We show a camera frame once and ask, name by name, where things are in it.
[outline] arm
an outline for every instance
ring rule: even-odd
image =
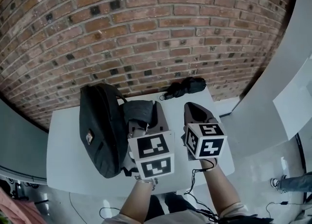
[[[150,206],[152,188],[153,186],[150,183],[136,182],[120,214],[126,215],[140,223],[144,223]]]
[[[205,160],[200,160],[200,162],[202,168],[212,167],[212,165]],[[240,202],[237,191],[226,178],[219,165],[216,165],[216,167],[210,171],[204,172],[204,175],[214,207],[219,216],[223,210]]]

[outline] shirt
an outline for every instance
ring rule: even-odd
[[[226,208],[220,215],[220,218],[234,217],[234,216],[247,216],[248,211],[242,203],[235,203]],[[192,210],[185,210],[172,214],[161,215],[145,222],[145,224],[206,224],[209,223],[208,218],[200,213]],[[106,218],[102,224],[140,224],[136,220],[128,216],[118,214],[112,218]]]

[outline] pink fabric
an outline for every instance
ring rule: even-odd
[[[0,209],[13,224],[46,224],[34,203],[14,200],[1,187]]]

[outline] white floor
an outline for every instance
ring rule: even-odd
[[[248,158],[236,159],[234,163],[235,173],[228,178],[238,190],[241,200],[247,205],[250,214],[258,214],[263,218],[269,217],[266,205],[270,202],[288,201],[290,203],[302,203],[302,193],[280,194],[271,188],[269,183],[272,177],[280,178],[283,174],[291,177],[302,175],[303,171],[295,140]],[[35,201],[44,196],[49,199],[47,205],[43,204],[40,207],[43,213],[49,213],[49,216],[46,216],[48,223],[84,224],[84,221],[71,206],[68,192],[51,189],[46,186],[41,186],[37,190],[26,189],[28,189],[26,194],[33,195],[31,198],[35,197]],[[212,206],[205,185],[196,187],[194,194],[200,201]],[[102,199],[101,197],[79,194],[71,194],[71,200],[87,224],[100,224],[103,221],[99,216],[101,207],[121,208],[125,201],[123,198]],[[300,206],[272,204],[268,207],[268,210],[272,218],[274,218],[275,224],[288,224],[297,216]],[[117,214],[117,211],[103,209],[101,214],[103,217],[110,217]]]

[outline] jeans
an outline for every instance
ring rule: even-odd
[[[167,193],[165,197],[165,203],[168,206],[170,213],[176,213],[185,211],[187,209],[195,210],[195,208],[186,201],[181,195],[176,195],[175,193]],[[150,200],[150,206],[145,221],[153,219],[155,217],[164,215],[164,210],[162,209],[159,199],[157,196],[152,195]]]
[[[312,172],[303,176],[283,179],[278,188],[289,192],[312,192]]]

